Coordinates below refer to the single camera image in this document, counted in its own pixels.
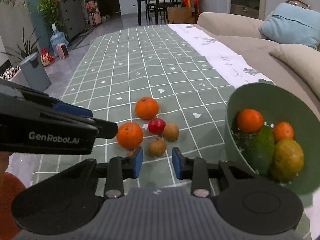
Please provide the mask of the small brown longan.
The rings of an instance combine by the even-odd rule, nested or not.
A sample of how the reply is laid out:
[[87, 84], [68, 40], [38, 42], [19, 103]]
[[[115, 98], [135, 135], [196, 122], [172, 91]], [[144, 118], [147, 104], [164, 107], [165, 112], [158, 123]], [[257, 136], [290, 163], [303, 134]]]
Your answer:
[[178, 139], [179, 133], [179, 127], [174, 123], [166, 124], [165, 128], [162, 131], [163, 137], [169, 142], [176, 141]]
[[167, 148], [166, 142], [162, 138], [156, 138], [149, 144], [149, 153], [153, 156], [160, 157]]

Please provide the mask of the large orange tangerine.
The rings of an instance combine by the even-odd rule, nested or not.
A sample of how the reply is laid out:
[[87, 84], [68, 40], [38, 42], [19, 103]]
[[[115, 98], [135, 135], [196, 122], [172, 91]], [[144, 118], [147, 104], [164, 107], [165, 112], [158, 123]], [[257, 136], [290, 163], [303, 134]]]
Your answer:
[[135, 105], [135, 114], [143, 120], [153, 119], [159, 111], [159, 104], [150, 97], [140, 98]]

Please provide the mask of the small red fruit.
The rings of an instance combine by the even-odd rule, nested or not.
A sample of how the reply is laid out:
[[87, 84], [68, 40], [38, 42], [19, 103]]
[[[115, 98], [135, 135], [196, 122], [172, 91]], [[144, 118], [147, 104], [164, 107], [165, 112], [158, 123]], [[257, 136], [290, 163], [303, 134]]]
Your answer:
[[166, 123], [164, 120], [156, 118], [148, 123], [148, 131], [152, 134], [160, 134], [164, 130]]

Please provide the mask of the green cucumber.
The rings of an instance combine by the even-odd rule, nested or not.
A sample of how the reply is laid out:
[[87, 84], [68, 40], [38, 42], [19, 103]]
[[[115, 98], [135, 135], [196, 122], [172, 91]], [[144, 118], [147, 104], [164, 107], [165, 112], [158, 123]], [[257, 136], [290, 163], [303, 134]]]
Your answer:
[[267, 176], [275, 148], [271, 127], [263, 125], [256, 133], [237, 131], [233, 138], [251, 168], [259, 175]]

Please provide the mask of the yellow green pear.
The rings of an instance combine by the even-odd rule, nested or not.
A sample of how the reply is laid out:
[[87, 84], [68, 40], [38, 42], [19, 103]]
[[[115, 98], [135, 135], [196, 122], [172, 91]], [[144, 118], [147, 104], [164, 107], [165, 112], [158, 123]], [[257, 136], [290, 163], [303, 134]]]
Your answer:
[[304, 167], [304, 152], [298, 142], [283, 139], [276, 143], [270, 174], [279, 182], [287, 183]]

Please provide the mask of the green plastic colander bowl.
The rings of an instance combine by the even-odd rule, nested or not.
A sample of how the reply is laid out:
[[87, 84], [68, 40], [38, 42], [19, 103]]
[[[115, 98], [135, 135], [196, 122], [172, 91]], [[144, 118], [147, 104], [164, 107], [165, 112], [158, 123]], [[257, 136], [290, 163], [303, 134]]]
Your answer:
[[275, 85], [236, 89], [226, 108], [229, 160], [307, 195], [319, 189], [319, 119], [298, 97]]

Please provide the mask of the grey trash bin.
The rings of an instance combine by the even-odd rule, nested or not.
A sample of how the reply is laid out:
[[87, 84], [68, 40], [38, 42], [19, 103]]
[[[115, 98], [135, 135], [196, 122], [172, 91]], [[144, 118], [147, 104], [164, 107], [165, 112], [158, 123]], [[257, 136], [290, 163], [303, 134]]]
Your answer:
[[39, 53], [32, 53], [23, 61], [19, 67], [31, 89], [44, 92], [51, 84], [51, 81], [41, 62]]

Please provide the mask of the red toy on floor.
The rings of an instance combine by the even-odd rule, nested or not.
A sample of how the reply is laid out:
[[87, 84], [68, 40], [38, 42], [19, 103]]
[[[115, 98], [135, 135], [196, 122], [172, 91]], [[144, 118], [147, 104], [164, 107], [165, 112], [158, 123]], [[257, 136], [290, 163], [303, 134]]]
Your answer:
[[48, 67], [54, 63], [53, 55], [48, 53], [46, 48], [41, 48], [41, 62], [44, 67]]

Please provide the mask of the pink small heater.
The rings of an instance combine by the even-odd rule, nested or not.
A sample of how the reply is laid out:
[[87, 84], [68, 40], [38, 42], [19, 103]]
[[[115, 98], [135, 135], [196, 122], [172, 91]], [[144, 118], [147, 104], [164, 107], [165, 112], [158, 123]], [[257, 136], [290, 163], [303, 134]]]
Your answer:
[[65, 59], [69, 56], [69, 51], [67, 49], [67, 46], [64, 43], [60, 43], [56, 45], [56, 51], [61, 59]]

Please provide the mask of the green checked tablecloth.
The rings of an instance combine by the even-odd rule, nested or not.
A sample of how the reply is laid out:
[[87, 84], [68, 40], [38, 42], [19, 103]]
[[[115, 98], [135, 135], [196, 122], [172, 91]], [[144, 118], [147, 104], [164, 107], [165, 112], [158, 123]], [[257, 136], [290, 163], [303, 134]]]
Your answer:
[[[85, 55], [72, 53], [48, 71], [51, 96], [90, 109], [96, 118], [119, 125], [135, 122], [142, 128], [142, 170], [138, 179], [125, 180], [126, 191], [134, 187], [189, 191], [191, 183], [174, 174], [172, 149], [178, 147], [184, 155], [210, 163], [228, 159], [225, 127], [231, 94], [251, 83], [278, 86], [249, 66], [243, 56], [189, 24], [104, 34], [87, 46]], [[150, 133], [150, 120], [136, 116], [135, 105], [145, 96], [159, 104], [153, 119], [179, 127], [176, 141], [167, 141], [162, 133]], [[160, 157], [149, 153], [149, 144], [156, 138], [167, 145]]]

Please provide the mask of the blue water bottle jug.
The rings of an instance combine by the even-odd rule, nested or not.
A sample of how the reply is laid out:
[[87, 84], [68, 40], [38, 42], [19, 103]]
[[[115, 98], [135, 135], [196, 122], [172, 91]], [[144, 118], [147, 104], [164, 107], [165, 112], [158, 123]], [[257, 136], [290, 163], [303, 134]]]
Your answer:
[[65, 34], [62, 31], [57, 30], [55, 23], [52, 24], [52, 36], [50, 38], [50, 43], [52, 45], [54, 56], [57, 57], [57, 48], [56, 46], [60, 43], [64, 43], [66, 46], [69, 46]]

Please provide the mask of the dark grey cabinet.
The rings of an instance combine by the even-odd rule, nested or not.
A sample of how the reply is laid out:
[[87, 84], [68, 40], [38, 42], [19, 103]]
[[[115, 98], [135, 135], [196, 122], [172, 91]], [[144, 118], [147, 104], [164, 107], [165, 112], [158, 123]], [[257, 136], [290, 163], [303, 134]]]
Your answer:
[[86, 29], [85, 18], [80, 0], [64, 0], [58, 2], [62, 31], [71, 41]]

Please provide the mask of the green potted plant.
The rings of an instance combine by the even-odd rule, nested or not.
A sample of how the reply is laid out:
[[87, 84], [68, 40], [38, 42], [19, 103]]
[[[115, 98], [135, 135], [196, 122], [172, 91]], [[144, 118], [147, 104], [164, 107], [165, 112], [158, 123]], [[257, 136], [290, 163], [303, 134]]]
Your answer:
[[59, 2], [68, 0], [40, 0], [37, 5], [39, 14], [42, 14], [47, 30], [49, 30], [52, 24], [55, 24], [57, 28], [64, 27], [65, 23], [61, 20]]

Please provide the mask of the beige sofa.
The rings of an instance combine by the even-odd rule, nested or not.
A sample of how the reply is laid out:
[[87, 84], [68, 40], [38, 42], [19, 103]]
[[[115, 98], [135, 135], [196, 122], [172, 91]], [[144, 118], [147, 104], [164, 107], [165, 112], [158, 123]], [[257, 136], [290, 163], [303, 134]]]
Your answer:
[[237, 54], [249, 66], [270, 78], [279, 87], [288, 90], [304, 101], [319, 116], [319, 98], [310, 86], [288, 65], [269, 52], [278, 45], [259, 33], [262, 20], [218, 12], [203, 12], [196, 26]]

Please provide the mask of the black dining chair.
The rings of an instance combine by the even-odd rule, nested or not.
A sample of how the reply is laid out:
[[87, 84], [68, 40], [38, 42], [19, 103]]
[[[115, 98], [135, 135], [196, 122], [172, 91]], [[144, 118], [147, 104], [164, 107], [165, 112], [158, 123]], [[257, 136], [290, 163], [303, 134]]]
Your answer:
[[168, 9], [178, 7], [178, 0], [146, 0], [145, 8], [148, 21], [151, 21], [151, 13], [153, 12], [155, 23], [160, 20], [168, 18]]

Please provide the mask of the beige cushion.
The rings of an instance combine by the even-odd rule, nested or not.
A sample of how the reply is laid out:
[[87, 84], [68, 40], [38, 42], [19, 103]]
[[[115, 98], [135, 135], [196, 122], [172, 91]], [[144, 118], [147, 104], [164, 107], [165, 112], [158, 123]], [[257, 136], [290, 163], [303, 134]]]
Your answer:
[[296, 72], [319, 98], [319, 51], [302, 44], [281, 44], [269, 54]]

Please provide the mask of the light blue cushion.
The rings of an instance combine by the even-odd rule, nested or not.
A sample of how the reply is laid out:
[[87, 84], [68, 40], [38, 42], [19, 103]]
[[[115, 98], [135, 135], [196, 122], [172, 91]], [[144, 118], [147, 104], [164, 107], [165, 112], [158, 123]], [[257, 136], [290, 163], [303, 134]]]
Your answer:
[[319, 12], [281, 3], [262, 26], [260, 33], [279, 44], [319, 46]]

